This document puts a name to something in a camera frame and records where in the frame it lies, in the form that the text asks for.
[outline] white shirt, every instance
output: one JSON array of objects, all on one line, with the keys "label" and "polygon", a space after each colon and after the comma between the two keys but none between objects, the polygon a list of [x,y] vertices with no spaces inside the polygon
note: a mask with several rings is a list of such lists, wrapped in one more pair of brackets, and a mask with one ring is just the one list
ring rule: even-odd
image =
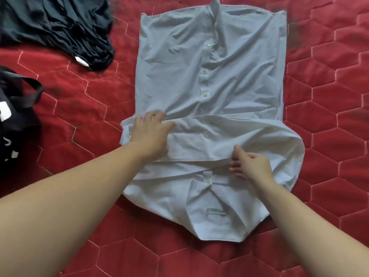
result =
[{"label": "white shirt", "polygon": [[[136,113],[162,110],[177,127],[169,154],[123,194],[202,240],[240,242],[268,215],[247,183],[228,172],[233,146],[269,157],[291,190],[304,155],[282,123],[286,12],[210,5],[141,16]],[[121,123],[129,141],[133,117]]]}]

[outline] black bag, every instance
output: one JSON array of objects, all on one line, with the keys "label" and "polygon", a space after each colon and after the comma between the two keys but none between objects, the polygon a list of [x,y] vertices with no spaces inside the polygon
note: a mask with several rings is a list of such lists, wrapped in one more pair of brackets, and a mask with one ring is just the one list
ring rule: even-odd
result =
[{"label": "black bag", "polygon": [[[36,92],[25,95],[22,80]],[[32,106],[43,91],[37,80],[0,65],[0,171],[15,163],[29,132],[40,128]]]}]

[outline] black t-shirt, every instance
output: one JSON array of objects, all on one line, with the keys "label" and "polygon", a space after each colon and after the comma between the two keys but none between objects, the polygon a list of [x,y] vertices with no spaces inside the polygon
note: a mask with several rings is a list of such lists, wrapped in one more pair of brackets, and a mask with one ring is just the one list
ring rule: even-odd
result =
[{"label": "black t-shirt", "polygon": [[0,0],[0,46],[36,42],[106,69],[114,58],[108,0]]}]

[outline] bag handle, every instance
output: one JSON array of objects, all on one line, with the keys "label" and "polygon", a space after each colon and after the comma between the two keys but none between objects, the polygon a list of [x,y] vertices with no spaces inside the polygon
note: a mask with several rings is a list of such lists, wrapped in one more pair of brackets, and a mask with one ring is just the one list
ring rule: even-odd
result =
[{"label": "bag handle", "polygon": [[44,87],[42,86],[42,84],[39,83],[37,80],[29,78],[29,77],[21,76],[19,74],[8,72],[8,71],[0,71],[0,79],[1,78],[10,79],[10,80],[23,79],[26,83],[28,83],[36,91],[35,93],[31,93],[23,97],[21,96],[9,97],[9,99],[11,100],[11,102],[14,104],[16,108],[25,109],[25,108],[32,107],[35,103],[39,102],[41,98],[41,94],[44,92]]}]

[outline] hand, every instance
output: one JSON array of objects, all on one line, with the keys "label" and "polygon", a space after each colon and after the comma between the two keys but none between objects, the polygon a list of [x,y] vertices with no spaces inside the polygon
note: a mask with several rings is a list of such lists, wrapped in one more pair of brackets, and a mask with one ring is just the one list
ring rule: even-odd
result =
[{"label": "hand", "polygon": [[150,111],[145,117],[135,118],[130,143],[137,145],[145,164],[158,160],[168,153],[168,134],[176,124],[174,121],[163,124],[164,117],[164,112]]},{"label": "hand", "polygon": [[262,154],[245,153],[236,145],[229,171],[251,181],[252,190],[260,197],[263,189],[275,184],[269,159]]}]

